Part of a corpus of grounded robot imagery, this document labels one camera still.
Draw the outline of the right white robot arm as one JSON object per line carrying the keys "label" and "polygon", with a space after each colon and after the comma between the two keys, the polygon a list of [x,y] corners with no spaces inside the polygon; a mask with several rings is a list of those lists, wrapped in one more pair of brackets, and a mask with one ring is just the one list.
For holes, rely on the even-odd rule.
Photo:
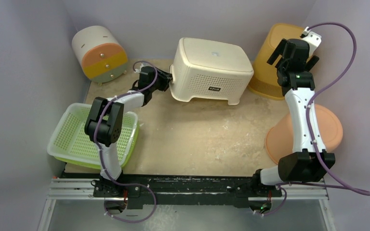
{"label": "right white robot arm", "polygon": [[282,39],[267,60],[275,65],[290,111],[293,147],[277,166],[257,170],[259,178],[251,183],[255,195],[262,196],[270,186],[284,182],[318,182],[335,164],[335,155],[327,152],[322,141],[313,100],[315,83],[310,70],[319,60],[313,53],[320,44],[320,37]]}

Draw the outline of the peach plastic bucket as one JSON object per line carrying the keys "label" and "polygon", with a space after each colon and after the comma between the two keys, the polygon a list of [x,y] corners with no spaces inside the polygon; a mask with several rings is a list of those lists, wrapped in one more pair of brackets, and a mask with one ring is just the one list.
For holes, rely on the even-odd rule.
{"label": "peach plastic bucket", "polygon": [[[343,139],[342,124],[332,111],[319,104],[316,105],[316,116],[320,136],[327,151],[332,153]],[[278,164],[280,158],[292,153],[293,127],[289,113],[268,131],[265,148],[275,164]]]}

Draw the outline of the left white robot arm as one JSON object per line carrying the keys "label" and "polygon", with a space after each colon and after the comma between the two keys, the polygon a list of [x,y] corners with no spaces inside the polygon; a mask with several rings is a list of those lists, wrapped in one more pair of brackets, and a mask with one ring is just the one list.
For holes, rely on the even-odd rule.
{"label": "left white robot arm", "polygon": [[173,75],[153,66],[136,69],[139,79],[120,96],[112,98],[96,97],[93,100],[84,132],[95,143],[99,152],[101,173],[109,180],[106,191],[113,197],[124,192],[124,183],[118,180],[122,173],[118,159],[117,141],[122,133],[124,115],[148,104],[153,92],[166,91]]}

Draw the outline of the yellow mesh waste basket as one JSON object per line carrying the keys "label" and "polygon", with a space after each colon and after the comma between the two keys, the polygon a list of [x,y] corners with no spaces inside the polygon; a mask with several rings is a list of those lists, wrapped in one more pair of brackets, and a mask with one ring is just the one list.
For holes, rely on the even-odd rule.
{"label": "yellow mesh waste basket", "polygon": [[303,27],[286,23],[274,24],[270,28],[252,64],[254,74],[248,84],[251,92],[272,100],[284,100],[282,88],[277,83],[277,70],[267,60],[282,39],[299,39],[303,30]]}

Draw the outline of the white perforated strainer basket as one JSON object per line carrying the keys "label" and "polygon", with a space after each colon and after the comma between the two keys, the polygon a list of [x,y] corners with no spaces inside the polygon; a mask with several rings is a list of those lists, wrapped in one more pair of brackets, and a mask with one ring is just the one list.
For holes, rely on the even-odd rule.
{"label": "white perforated strainer basket", "polygon": [[[97,146],[84,132],[84,126],[91,109],[90,104],[73,103],[64,112],[56,126],[47,153],[56,159],[82,167],[100,169]],[[138,136],[138,116],[127,112],[123,117],[122,132],[117,141],[118,160],[124,167],[134,150]]]}

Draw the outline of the cream plastic storage basket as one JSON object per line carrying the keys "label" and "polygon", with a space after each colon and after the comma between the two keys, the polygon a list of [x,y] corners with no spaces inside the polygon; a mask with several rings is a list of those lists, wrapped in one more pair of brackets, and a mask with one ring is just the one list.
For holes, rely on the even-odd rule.
{"label": "cream plastic storage basket", "polygon": [[254,70],[237,45],[200,38],[181,38],[172,65],[169,89],[174,99],[226,100],[239,104]]}

